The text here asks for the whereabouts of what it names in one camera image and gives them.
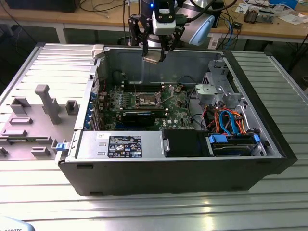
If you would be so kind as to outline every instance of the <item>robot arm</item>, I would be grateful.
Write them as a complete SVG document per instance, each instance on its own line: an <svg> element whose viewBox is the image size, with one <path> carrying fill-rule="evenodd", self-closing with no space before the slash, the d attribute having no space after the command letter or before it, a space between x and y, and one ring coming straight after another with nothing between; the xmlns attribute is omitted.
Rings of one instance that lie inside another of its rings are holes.
<svg viewBox="0 0 308 231"><path fill-rule="evenodd" d="M144 28L142 33L138 22ZM162 62L168 51L175 49L184 30L187 17L183 14L175 14L174 0L141 0L141 14L132 15L128 19L132 33L132 45L142 45L142 56L146 61ZM148 52L148 38L150 35L158 36L161 44L159 57L155 53Z"/></svg>
<svg viewBox="0 0 308 231"><path fill-rule="evenodd" d="M173 51L177 43L181 40L185 32L185 27L188 23L194 21L194 25L190 26L194 32L193 37L198 41L191 43L194 45L201 45L205 40L210 28L214 23L214 16L206 15L205 12L217 12L231 7L237 0L234 0L230 5L209 10L209 7L217 0L211 0L204 8L198 6L193 0L140 0L141 14L132 15L128 19L129 29L132 33L132 45L140 45L143 47L143 59L157 64L162 62L169 51ZM179 10L177 6L182 7L188 5L188 9ZM195 7L196 11L191 11L189 8ZM139 29L138 22L141 23L144 31ZM149 37L155 36L156 43L160 43L161 51L148 51Z"/></svg>

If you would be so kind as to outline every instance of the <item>side panel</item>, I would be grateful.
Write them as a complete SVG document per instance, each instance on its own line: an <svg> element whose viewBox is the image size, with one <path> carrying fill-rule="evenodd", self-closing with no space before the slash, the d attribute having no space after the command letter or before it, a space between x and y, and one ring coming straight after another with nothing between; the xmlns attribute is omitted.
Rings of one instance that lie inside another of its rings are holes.
<svg viewBox="0 0 308 231"><path fill-rule="evenodd" d="M273 120L269 112L267 111L262 100L260 99L255 89L251 85L245 72L242 70L238 61L235 59L232 52L226 51L225 53L226 53L226 58L228 60L227 65L229 69L233 72L232 73L233 77L239 82L239 84L243 88L244 94L247 95L247 98L249 99L250 103L255 108L256 113L258 114L263 125L265 126L265 129L267 130L270 137L272 138L279 153L285 157L285 161L283 165L281 165L280 169L277 172L275 172L277 174L280 174L284 170L286 170L289 166L291 166L293 163L295 163L297 161L297 158L293 150L291 149L290 145L285 140L285 137L282 135L279 128L277 127L275 121Z"/></svg>
<svg viewBox="0 0 308 231"><path fill-rule="evenodd" d="M79 195L248 190L281 162L268 160L60 163Z"/></svg>

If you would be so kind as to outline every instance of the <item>gray plastic panel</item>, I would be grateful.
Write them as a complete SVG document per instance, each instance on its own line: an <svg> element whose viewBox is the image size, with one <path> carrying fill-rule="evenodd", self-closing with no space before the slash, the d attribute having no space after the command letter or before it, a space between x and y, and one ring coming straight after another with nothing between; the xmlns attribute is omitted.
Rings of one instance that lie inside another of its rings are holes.
<svg viewBox="0 0 308 231"><path fill-rule="evenodd" d="M11 145L2 141L1 145L8 154L6 157L0 156L0 160L54 159L52 141L71 140L77 115L68 115L65 105L67 101L81 104L90 69L94 65L92 48L92 45L46 44L33 53L27 62L28 65L20 73L18 81L0 105L0 131L25 130L26 138L51 137L52 140L47 144L38 140L27 143L11 142ZM50 97L55 98L61 108L58 114L61 119L59 125L53 125L48 115L43 112L42 100L35 94L39 84L49 86ZM31 107L23 107L26 114L22 117L31 120L32 123L9 123L12 118L17 118L10 107L16 97L26 98L30 104ZM31 150L36 146L46 146L50 155L33 156Z"/></svg>

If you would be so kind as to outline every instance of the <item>warning label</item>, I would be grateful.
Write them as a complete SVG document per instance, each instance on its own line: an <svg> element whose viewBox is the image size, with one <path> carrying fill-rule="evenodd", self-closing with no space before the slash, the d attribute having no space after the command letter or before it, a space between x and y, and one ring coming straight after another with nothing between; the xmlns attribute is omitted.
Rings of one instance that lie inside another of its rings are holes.
<svg viewBox="0 0 308 231"><path fill-rule="evenodd" d="M142 157L141 136L110 136L109 158Z"/></svg>

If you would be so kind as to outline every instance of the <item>wooden workbench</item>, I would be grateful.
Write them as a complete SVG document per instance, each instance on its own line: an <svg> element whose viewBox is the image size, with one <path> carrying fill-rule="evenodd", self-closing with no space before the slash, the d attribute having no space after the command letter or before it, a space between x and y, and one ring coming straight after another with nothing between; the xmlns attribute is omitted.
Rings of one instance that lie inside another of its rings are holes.
<svg viewBox="0 0 308 231"><path fill-rule="evenodd" d="M95 4L108 2L109 0L93 0ZM101 6L100 9L111 8L120 5L121 0L115 0L113 3ZM123 30L122 22L122 7L117 7L108 10L105 16L101 13L87 12L78 8L75 13L62 13L53 11L34 11L34 10L12 10L5 4L8 12L22 25L26 26L51 26L56 28L58 37L61 43L66 43L64 28L77 28L77 29L97 29L97 30ZM92 10L91 2L85 2L83 8ZM287 23L279 18L275 18L273 24L255 23L248 24L244 22L244 15L235 13L236 6L229 9L230 16L234 21L243 24L239 38L242 39L255 39L255 40L268 40L268 41L288 41L288 42L301 42L308 32L308 24L293 25ZM138 5L131 4L131 14L138 13ZM128 19L128 6L125 10L125 25ZM0 23L14 24L10 16L0 7ZM212 28L210 36L218 39L228 32L223 20L220 20L217 28Z"/></svg>

